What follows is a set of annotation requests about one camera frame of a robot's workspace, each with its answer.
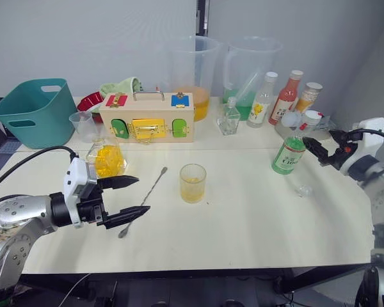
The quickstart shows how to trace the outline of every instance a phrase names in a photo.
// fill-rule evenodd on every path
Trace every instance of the green plastic basket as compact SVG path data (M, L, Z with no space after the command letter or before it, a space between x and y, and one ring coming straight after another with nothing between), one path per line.
M77 108L64 79L19 84L0 101L0 122L30 148L64 145L74 133L68 120Z

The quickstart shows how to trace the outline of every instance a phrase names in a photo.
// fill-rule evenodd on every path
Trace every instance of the clear bottle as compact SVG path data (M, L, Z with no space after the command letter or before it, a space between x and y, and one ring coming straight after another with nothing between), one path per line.
M290 78L286 86L280 91L275 107L270 114L269 123L272 125L276 125L278 123L284 113L290 109L293 102L296 100L297 87L299 86L302 76L303 72L301 70L292 70Z
M222 116L218 118L218 126L224 136L236 134L241 113L236 109L236 98L229 97L227 104L222 105Z
M274 99L273 88L277 77L278 74L275 72L267 72L264 76L262 88L256 94L252 109L249 112L248 121L246 122L249 127L259 128L262 125L270 103L272 103Z
M306 146L302 140L303 136L311 132L320 122L320 119L321 113L317 111L306 111L306 113L303 114L302 123L294 131L293 136L289 136L284 140L282 147L271 165L275 172L287 175L293 171L306 150Z
M98 178L122 175L127 165L120 145L114 138L96 139L86 160L94 164Z
M296 104L296 107L294 107L294 111L304 113L316 101L317 96L322 89L323 86L319 83L306 83L305 89L303 90L303 93L301 93L301 97Z

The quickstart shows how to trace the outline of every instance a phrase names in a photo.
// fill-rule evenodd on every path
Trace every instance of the wooden box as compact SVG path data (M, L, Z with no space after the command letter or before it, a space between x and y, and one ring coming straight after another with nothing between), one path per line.
M192 93L111 93L99 108L111 134L126 142L193 142Z

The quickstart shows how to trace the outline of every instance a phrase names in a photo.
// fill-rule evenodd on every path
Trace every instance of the measuring pitcher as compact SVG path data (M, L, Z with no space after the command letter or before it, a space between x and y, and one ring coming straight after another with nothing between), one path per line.
M204 36L176 38L166 44L169 91L193 94L194 121L206 117L213 72L221 44Z
M247 120L256 92L260 90L264 74L272 69L276 56L283 45L274 38L244 36L229 42L228 53L223 64L223 103L236 96L248 78L257 73L254 84L237 101L241 120Z

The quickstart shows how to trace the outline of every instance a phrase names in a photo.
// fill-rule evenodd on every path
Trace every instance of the metal spoon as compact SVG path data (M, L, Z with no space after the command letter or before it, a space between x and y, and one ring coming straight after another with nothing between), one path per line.
M162 175L164 175L166 173L166 171L168 170L168 168L165 166L162 170L161 170L161 174L160 176L158 177L158 179L155 181L154 185L151 187L151 190L149 190L148 194L146 195L146 197L143 199L142 203L140 206L143 206L143 204L146 202L149 194L151 194L152 190L154 189L155 185L158 183L159 179L161 179ZM125 226L125 228L123 230L121 230L121 232L118 234L118 238L123 238L127 235L128 233L128 230L129 230L129 227L130 225L132 224L132 222L130 222L127 226Z

